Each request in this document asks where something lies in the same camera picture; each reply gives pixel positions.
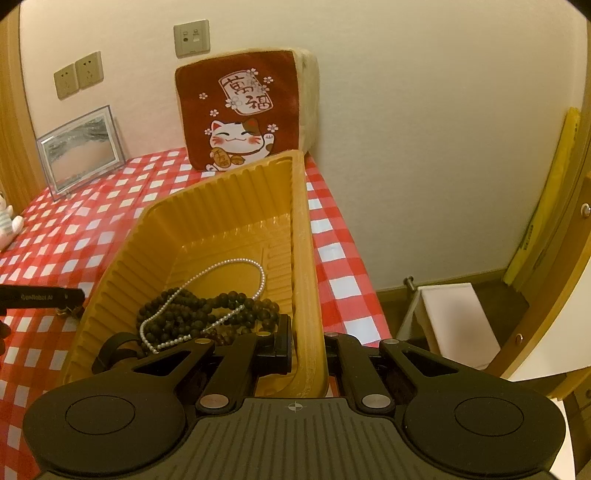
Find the yellow plastic tray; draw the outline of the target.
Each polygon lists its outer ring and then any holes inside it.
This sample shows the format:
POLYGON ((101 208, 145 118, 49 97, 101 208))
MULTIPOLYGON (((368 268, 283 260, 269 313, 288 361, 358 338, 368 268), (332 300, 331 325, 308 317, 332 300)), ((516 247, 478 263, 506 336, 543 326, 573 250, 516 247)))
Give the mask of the yellow plastic tray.
POLYGON ((235 290, 290 316, 293 370, 259 380, 259 396, 318 398, 328 386, 304 155, 287 151, 201 181, 149 206, 92 293, 57 383, 87 378, 103 343, 136 329, 136 315, 162 291, 198 297, 235 290))

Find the white bunny plush toy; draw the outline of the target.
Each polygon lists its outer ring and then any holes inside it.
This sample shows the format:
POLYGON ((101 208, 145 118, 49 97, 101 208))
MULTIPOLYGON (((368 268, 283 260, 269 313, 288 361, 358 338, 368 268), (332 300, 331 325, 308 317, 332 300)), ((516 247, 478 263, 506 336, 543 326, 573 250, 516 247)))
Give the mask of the white bunny plush toy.
POLYGON ((24 218, 14 215, 3 193, 0 193, 0 249, 4 251, 24 228, 24 218))

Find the red white checkered tablecloth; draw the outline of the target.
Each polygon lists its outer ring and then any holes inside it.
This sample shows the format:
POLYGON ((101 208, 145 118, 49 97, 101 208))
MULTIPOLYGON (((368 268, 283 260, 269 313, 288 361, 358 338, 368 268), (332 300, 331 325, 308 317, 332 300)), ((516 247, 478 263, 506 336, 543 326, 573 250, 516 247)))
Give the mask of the red white checkered tablecloth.
MULTIPOLYGON (((363 345, 390 337, 365 265, 314 159, 305 160, 308 209, 325 331, 349 333, 363 345)), ((90 293, 143 209, 207 178, 185 149, 136 157, 115 173, 53 201, 42 191, 25 209, 25 228, 1 254, 4 283, 80 288, 90 293)), ((77 321, 52 310, 13 310, 1 358, 1 476, 38 473, 22 438, 26 407, 53 388, 77 321)))

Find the silver framed sand picture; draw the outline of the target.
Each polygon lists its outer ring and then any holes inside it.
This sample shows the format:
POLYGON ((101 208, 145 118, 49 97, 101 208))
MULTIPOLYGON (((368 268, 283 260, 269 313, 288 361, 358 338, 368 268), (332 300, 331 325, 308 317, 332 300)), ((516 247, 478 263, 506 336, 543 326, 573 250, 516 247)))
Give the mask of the silver framed sand picture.
POLYGON ((36 140, 42 170, 53 200, 121 168, 121 141, 109 105, 53 129, 36 140))

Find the yellow flat board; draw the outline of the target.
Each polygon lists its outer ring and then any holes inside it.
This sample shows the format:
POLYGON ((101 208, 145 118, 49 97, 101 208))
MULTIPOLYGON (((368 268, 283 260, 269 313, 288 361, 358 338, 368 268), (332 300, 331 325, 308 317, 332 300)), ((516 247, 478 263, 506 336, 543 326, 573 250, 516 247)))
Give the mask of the yellow flat board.
POLYGON ((556 206, 570 163, 570 155, 575 144, 580 119, 581 112, 578 108, 568 109, 542 194, 521 243, 503 277, 503 282, 506 285, 512 285, 522 271, 556 206))

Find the red lucky cat cushion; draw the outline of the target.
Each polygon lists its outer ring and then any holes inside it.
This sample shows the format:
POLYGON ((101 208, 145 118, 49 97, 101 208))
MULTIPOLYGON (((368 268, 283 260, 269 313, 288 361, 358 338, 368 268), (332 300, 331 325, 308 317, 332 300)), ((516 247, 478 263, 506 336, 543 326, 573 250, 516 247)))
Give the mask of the red lucky cat cushion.
POLYGON ((287 150, 307 153, 318 137, 320 67, 308 50, 249 49, 175 71, 188 160, 225 172, 287 150))

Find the wooden chair frame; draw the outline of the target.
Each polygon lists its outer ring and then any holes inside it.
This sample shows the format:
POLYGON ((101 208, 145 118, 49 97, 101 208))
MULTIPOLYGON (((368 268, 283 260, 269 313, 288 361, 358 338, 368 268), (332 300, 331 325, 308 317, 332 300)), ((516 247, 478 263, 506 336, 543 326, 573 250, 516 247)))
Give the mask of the wooden chair frame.
POLYGON ((521 381, 564 374, 565 399, 590 375, 590 82, 560 196, 516 285, 529 308, 485 371, 521 381))

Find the double wall outlet left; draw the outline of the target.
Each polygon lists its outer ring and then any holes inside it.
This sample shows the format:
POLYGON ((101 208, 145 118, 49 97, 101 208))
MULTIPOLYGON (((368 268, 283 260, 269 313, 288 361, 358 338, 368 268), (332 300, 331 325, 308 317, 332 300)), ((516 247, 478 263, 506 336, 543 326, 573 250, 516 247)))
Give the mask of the double wall outlet left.
POLYGON ((79 83, 73 63, 56 71, 53 74, 53 80, 59 100, 64 100, 79 91, 79 83))

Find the double wall outlet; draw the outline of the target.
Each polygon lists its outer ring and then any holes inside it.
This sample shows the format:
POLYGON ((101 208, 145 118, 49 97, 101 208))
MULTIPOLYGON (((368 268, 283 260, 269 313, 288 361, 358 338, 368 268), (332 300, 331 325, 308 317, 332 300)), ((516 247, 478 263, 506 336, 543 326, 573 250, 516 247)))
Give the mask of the double wall outlet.
POLYGON ((53 74, 53 80, 59 100, 64 100, 79 91, 79 83, 73 63, 56 71, 53 74))
POLYGON ((95 51, 74 63, 80 89, 87 89, 104 79, 101 52, 95 51))

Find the double wall outlet right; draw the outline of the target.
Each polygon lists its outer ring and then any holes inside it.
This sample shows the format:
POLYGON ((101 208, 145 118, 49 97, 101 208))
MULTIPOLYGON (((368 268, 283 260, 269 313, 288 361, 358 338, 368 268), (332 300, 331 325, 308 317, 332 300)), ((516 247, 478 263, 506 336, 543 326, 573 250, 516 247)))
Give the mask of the double wall outlet right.
POLYGON ((95 51, 74 63, 80 89, 87 89, 104 79, 101 52, 95 51))

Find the grey wall socket plate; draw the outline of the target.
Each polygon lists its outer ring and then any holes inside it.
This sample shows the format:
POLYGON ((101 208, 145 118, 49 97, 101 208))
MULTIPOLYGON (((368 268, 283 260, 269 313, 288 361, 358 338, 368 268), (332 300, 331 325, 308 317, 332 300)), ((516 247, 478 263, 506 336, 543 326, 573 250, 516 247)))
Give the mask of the grey wall socket plate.
POLYGON ((173 26, 174 48, 177 58, 211 51, 211 33, 207 19, 173 26))

